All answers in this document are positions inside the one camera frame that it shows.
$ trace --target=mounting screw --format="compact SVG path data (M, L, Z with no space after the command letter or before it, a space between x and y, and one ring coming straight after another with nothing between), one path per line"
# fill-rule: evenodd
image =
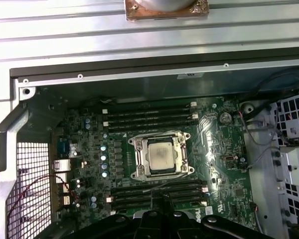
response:
M174 212L173 215L174 215L174 217L179 218L179 217L181 217L182 214L181 214L181 212Z
M216 223L217 222L216 218L207 218L207 220L210 223Z
M180 168L182 171L186 171L187 170L187 166L186 165L182 165Z
M117 218L116 219L116 222L117 223L122 223L122 222L124 222L125 221L125 218L123 218L123 217L120 217L120 218Z

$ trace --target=integrated circuit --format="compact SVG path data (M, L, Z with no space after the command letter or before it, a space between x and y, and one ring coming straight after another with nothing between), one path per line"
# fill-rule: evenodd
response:
M140 181L173 179L192 174L188 165L186 141L190 134L181 131L140 134L129 139L135 147L136 171L131 178Z

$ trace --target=capacitor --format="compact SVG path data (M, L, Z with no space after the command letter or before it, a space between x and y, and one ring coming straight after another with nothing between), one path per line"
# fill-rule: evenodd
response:
M102 167L103 170L105 170L105 169L108 168L108 165L106 163L103 163L101 167Z
M84 186L84 183L79 183L76 185L77 188L82 188Z
M103 178L106 178L108 175L109 175L108 172L103 172L103 173L102 173L102 177L103 177Z
M73 153L73 155L74 155L74 156L80 156L80 155L82 155L82 153L81 153L81 152L76 152L76 151L75 151L75 152Z
M83 178L78 178L77 180L75 180L76 183L83 183Z
M230 124L233 121L233 118L231 117L231 115L229 113L224 112L219 116L219 121L222 124Z

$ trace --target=mesh grille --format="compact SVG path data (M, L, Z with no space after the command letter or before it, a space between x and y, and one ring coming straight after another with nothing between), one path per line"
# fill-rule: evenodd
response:
M277 103L279 117L277 128L287 138L299 138L299 95ZM285 145L279 139L279 145Z
M18 143L17 181L7 211L35 179L49 174L47 143ZM32 239L51 224L50 178L34 183L20 199L8 222L9 239Z

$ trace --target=ram slot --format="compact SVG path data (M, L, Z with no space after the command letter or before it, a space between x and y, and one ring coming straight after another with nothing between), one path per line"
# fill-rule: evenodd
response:
M176 185L176 186L167 186L166 185L166 186L161 187L160 189L171 193L171 192L175 192L175 191L177 192L180 190L197 190L197 189L200 190L201 188L202 188L201 184L192 183L192 184ZM144 195L143 190L145 190L145 189L140 189L140 190L127 189L126 191L113 192L111 194L111 196L112 197L124 197L124 196Z
M169 195L172 199L176 199L178 197L192 197L196 196L197 189L194 190L186 190L181 192L169 192ZM142 202L150 200L150 194L147 195L128 195L126 197L114 198L114 204L125 204L125 203L133 203L133 202Z
M160 185L162 185L162 183L155 183L155 187L158 187ZM177 189L178 187L181 189L183 187L187 188L191 185L195 185L195 186L197 185L198 187L202 187L202 186L207 185L207 182L199 180L199 179L183 180L183 181L179 180L177 182L170 182L167 185L160 187L160 188L162 190L172 189L172 188ZM136 191L142 192L143 190L150 189L152 187L153 187L153 184L145 184L145 185L138 185L138 186L131 186L131 187L120 187L120 188L113 188L111 190L111 192L112 192L112 194L119 193L119 192L124 192L124 193L125 192L132 193L132 192L136 192Z
M126 125L126 126L110 126L107 127L109 132L127 132L127 131L138 131L138 130L149 130L149 129L159 129L168 127L181 127L181 126L191 126L197 125L198 120L190 119L184 121L175 122L163 122L163 123L144 123L138 125Z
M150 116L150 117L130 117L130 118L117 118L117 119L109 119L107 122L109 125L124 125L124 124L134 124L138 122L164 122L168 120L183 120L183 119L190 119L192 114L181 114L181 115L166 115L166 116Z
M184 107L184 106L175 106L175 107L162 107L162 108L149 108L149 109L137 109L134 111L123 111L123 112L114 112L111 113L109 110L108 118L116 117L131 117L131 116L146 116L146 115L170 115L170 114L184 114L190 113L196 110L196 107Z
M196 195L191 197L181 197L172 199L173 204L177 203L196 203L203 201L203 195ZM111 205L112 210L123 210L129 208L142 208L142 207L149 207L150 200L146 202L135 202L135 203L126 203L126 204L118 204L118 205Z

